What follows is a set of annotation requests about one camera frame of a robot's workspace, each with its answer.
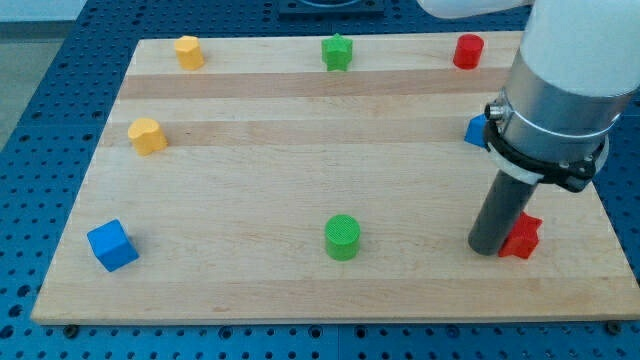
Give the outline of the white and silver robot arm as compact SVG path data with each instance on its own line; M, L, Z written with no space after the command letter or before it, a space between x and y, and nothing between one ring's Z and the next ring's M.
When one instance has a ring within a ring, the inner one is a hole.
M508 78L484 110L499 171L468 235L495 255L540 184L582 191L639 89L638 0L533 0Z

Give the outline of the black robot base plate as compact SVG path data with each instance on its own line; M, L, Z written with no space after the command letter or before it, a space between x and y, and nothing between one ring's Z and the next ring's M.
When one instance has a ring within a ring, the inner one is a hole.
M385 0L280 0L277 5L280 19L303 16L377 16L384 13Z

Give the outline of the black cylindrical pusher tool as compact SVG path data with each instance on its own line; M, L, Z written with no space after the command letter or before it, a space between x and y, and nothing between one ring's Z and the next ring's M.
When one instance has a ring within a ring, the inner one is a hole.
M536 184L524 183L499 170L469 232L471 249L485 256L496 255L536 188Z

